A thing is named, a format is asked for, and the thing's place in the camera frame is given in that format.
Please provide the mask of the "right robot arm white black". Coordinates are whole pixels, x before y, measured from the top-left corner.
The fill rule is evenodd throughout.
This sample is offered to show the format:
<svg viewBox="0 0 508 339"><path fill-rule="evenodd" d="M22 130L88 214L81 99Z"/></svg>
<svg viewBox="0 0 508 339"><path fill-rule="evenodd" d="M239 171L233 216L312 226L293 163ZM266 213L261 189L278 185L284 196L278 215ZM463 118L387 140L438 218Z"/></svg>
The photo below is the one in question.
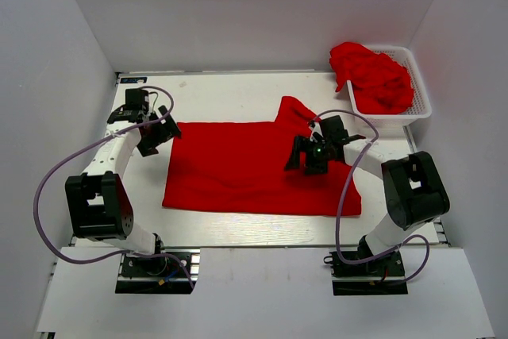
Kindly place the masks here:
<svg viewBox="0 0 508 339"><path fill-rule="evenodd" d="M378 133L372 138L349 134L340 115L340 110L330 110L313 118L310 136L294 138L285 168L290 171L304 167L307 175L323 175L331 161L348 165L338 216L342 215L356 169L382 180L386 214L359 241L356 259L348 260L342 252L337 253L341 263L360 266L374 275L386 267L389 255L417 237L418 229L448 213L450 201L429 153L420 151L397 159L376 144Z"/></svg>

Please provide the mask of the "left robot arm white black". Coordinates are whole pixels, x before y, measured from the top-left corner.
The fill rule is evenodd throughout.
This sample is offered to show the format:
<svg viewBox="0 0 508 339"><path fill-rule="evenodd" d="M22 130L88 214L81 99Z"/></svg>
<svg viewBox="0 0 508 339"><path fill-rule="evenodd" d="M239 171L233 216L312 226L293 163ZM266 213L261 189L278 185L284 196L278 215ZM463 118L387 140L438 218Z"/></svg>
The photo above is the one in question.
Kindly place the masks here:
<svg viewBox="0 0 508 339"><path fill-rule="evenodd" d="M159 236L135 222L122 180L134 152L154 156L162 144L182 136L172 107L153 105L161 92L150 86L127 89L125 101L106 121L92 161L65 183L74 235L141 254L140 265L152 275L166 269L168 257L160 250Z"/></svg>

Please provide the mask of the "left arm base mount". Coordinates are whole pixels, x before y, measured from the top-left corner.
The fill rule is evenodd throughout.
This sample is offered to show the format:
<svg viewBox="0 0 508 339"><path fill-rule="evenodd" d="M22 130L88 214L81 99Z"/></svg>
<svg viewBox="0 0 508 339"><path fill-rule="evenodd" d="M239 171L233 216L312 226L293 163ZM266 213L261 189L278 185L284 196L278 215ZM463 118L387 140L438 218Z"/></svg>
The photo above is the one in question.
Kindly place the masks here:
<svg viewBox="0 0 508 339"><path fill-rule="evenodd" d="M166 249L176 257L144 259L123 256L118 269L118 295L190 295L198 280L199 249Z"/></svg>

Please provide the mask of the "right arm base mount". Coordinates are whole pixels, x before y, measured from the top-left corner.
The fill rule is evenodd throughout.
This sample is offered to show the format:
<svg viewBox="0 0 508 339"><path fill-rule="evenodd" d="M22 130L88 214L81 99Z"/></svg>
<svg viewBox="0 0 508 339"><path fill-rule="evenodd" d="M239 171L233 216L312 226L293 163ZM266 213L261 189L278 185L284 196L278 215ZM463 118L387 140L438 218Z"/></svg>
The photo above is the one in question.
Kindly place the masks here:
<svg viewBox="0 0 508 339"><path fill-rule="evenodd" d="M334 296L407 295L406 273L399 252L366 264L345 264L337 252L323 258L332 275Z"/></svg>

